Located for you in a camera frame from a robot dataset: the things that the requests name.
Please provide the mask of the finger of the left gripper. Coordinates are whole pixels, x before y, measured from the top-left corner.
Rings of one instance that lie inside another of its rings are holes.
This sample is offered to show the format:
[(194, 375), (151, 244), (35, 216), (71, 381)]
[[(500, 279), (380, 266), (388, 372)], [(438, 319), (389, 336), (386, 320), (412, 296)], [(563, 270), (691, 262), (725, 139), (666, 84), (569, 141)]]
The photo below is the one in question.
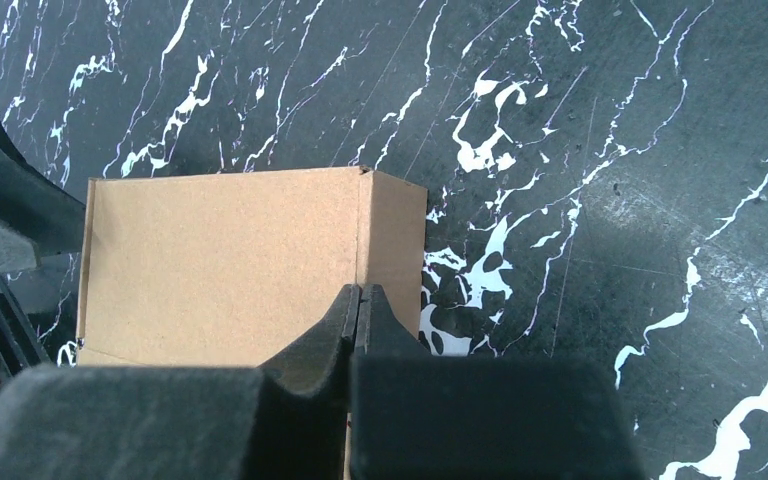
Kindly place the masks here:
[(28, 164), (0, 120), (0, 274), (79, 252), (84, 221), (85, 205)]

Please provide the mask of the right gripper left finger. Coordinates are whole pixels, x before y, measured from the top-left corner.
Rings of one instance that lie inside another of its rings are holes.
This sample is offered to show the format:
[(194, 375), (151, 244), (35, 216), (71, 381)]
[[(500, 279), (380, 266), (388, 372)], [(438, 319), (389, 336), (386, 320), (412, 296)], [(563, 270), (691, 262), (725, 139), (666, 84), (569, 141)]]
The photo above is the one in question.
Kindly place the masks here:
[(341, 479), (361, 288), (345, 285), (323, 317), (260, 367), (258, 477)]

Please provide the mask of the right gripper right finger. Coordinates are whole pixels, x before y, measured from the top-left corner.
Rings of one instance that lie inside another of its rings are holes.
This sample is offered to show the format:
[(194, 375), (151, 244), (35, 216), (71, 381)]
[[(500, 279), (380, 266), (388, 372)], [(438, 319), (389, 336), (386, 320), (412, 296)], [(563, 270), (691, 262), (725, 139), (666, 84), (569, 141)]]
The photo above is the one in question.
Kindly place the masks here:
[(430, 352), (396, 318), (384, 289), (363, 291), (354, 347), (354, 477), (408, 479), (420, 429), (415, 391)]

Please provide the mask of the brown cardboard box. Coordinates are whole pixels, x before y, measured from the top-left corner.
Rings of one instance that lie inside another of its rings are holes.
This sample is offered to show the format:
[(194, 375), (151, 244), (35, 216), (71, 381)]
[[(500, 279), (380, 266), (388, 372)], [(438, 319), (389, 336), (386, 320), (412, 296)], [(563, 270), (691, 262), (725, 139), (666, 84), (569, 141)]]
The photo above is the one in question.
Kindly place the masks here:
[(341, 288), (384, 289), (416, 338), (427, 191), (364, 167), (94, 179), (74, 441), (34, 479), (260, 479), (260, 371)]

